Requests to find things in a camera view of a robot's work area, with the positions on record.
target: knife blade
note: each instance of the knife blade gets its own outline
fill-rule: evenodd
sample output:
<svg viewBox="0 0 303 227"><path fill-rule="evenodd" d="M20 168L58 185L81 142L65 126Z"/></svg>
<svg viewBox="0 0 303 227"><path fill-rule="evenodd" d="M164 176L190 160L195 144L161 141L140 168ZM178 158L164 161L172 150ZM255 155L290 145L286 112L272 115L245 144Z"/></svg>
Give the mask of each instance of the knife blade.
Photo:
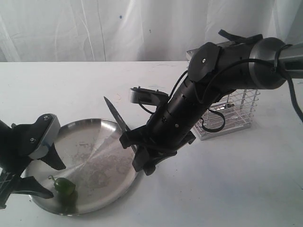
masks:
<svg viewBox="0 0 303 227"><path fill-rule="evenodd" d="M109 99L104 96L104 100L122 132L130 131L130 128L127 126L127 124L125 123L119 112L116 110L114 105L109 101ZM137 147L135 145L131 145L131 148L133 149L134 153L136 153Z"/></svg>

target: green pepper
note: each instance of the green pepper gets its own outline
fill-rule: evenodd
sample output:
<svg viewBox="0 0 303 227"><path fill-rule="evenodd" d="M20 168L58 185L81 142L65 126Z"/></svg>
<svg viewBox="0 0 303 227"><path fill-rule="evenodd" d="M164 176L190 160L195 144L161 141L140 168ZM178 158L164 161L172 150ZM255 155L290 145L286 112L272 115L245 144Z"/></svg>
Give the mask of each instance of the green pepper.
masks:
<svg viewBox="0 0 303 227"><path fill-rule="evenodd" d="M55 190L62 195L70 196L75 191L76 185L64 177L55 179L49 175L48 179L52 179Z"/></svg>

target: screw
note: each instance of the screw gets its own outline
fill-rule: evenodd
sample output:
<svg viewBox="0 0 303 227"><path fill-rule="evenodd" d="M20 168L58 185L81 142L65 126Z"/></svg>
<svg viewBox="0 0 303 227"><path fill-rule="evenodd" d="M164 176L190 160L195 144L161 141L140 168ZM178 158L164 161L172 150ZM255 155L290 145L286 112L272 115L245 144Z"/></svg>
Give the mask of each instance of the screw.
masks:
<svg viewBox="0 0 303 227"><path fill-rule="evenodd" d="M30 143L35 143L36 142L36 139L35 138L31 138L30 139Z"/></svg>

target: white backdrop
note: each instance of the white backdrop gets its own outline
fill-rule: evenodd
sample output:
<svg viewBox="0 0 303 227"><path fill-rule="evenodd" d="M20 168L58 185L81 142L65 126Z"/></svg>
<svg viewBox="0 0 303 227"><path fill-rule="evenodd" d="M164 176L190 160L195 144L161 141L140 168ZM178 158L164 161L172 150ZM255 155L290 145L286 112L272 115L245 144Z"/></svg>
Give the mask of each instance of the white backdrop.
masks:
<svg viewBox="0 0 303 227"><path fill-rule="evenodd" d="M302 0L3 0L0 61L179 61L262 33L303 42Z"/></svg>

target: metal plate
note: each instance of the metal plate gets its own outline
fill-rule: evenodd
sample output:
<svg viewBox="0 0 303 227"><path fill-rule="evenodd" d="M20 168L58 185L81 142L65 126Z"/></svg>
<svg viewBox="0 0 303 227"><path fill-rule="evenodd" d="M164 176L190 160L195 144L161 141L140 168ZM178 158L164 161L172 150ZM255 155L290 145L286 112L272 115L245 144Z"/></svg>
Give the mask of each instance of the metal plate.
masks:
<svg viewBox="0 0 303 227"><path fill-rule="evenodd" d="M132 166L134 152L123 149L122 132L116 122L87 119L60 129L55 147L66 165L57 171L42 161L33 161L26 176L36 180L54 194L52 199L33 197L42 209L59 215L80 215L98 210L127 192L137 173ZM65 177L76 184L78 198L72 207L63 206L49 175Z"/></svg>

